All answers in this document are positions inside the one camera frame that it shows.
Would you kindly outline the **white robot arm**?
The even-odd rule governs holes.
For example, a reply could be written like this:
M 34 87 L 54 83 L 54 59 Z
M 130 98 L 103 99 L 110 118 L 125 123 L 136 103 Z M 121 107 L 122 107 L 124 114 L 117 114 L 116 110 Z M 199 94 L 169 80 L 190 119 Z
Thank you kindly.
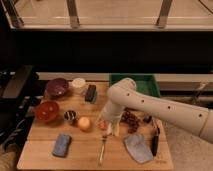
M 116 123 L 125 108 L 145 112 L 213 144 L 213 110 L 148 96 L 136 91 L 136 83 L 124 78 L 107 90 L 108 100 L 100 117 Z

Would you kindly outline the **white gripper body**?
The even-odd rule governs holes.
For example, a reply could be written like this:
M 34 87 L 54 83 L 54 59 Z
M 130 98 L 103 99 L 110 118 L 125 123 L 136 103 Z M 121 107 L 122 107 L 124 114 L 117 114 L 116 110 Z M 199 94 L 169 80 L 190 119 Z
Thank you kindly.
M 98 116 L 97 122 L 105 121 L 108 124 L 119 124 L 123 111 L 104 107 Z

